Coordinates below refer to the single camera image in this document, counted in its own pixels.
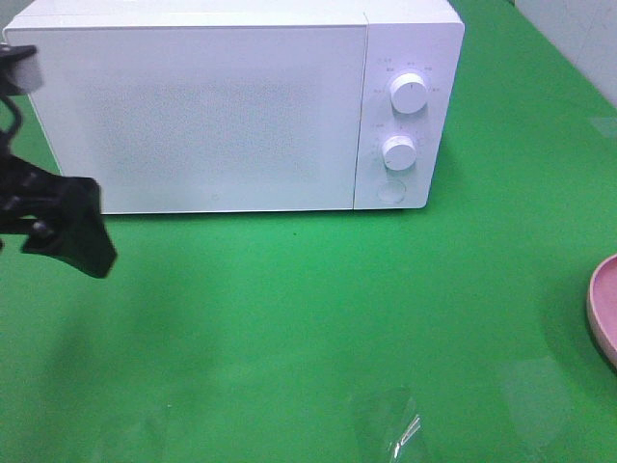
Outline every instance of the green table surface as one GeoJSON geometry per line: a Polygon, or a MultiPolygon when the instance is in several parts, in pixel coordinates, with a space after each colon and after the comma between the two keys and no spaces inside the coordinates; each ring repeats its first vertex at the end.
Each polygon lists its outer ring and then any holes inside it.
{"type": "MultiPolygon", "coordinates": [[[[455,7],[426,208],[109,217],[102,281],[7,237],[1,461],[387,462],[410,406],[400,462],[616,461],[585,295],[617,114],[509,3],[455,7]]],[[[15,154],[53,169],[19,103],[15,154]]]]}

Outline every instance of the pink plate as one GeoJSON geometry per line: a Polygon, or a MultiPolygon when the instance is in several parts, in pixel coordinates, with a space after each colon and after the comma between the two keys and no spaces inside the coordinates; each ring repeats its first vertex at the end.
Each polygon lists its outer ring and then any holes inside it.
{"type": "Polygon", "coordinates": [[[591,277],[587,316],[598,344],[617,367],[617,254],[598,265],[591,277]]]}

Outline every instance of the timer knob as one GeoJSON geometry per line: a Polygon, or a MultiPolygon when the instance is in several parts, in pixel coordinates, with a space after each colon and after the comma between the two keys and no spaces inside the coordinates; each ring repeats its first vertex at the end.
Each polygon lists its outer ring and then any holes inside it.
{"type": "Polygon", "coordinates": [[[399,75],[390,84],[389,97],[396,111],[412,114],[424,107],[428,90],[421,76],[408,72],[399,75]]]}
{"type": "Polygon", "coordinates": [[[384,163],[391,171],[404,171],[416,163],[416,147],[414,141],[405,136],[388,139],[382,145],[384,163]]]}

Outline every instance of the white microwave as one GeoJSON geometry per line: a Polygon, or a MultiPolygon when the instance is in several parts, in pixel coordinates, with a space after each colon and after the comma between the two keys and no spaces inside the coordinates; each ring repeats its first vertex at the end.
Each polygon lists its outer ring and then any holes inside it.
{"type": "Polygon", "coordinates": [[[107,213],[423,207],[464,25],[445,0],[36,0],[31,100],[107,213]]]}

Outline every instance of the microwave control panel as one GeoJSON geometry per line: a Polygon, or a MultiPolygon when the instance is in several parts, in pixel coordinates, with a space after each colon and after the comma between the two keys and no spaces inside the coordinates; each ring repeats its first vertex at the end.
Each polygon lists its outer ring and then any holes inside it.
{"type": "Polygon", "coordinates": [[[354,208],[426,205],[460,22],[368,26],[354,208]]]}

